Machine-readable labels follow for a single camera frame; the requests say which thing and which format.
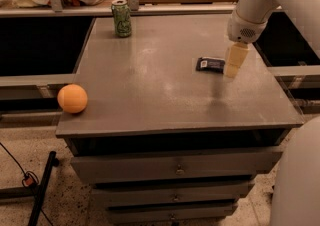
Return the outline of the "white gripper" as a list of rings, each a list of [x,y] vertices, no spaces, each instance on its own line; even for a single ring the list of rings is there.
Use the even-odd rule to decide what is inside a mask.
[[[236,42],[227,48],[223,74],[234,78],[249,52],[247,44],[254,43],[267,25],[267,18],[256,13],[235,9],[227,24],[228,38]]]

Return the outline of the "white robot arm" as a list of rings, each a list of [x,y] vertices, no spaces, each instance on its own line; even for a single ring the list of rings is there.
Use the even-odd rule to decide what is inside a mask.
[[[320,0],[238,0],[227,27],[233,44],[224,74],[235,76],[248,45],[265,29],[271,12],[282,8],[314,52],[320,52]],[[320,226],[320,117],[301,126],[279,161],[270,226]]]

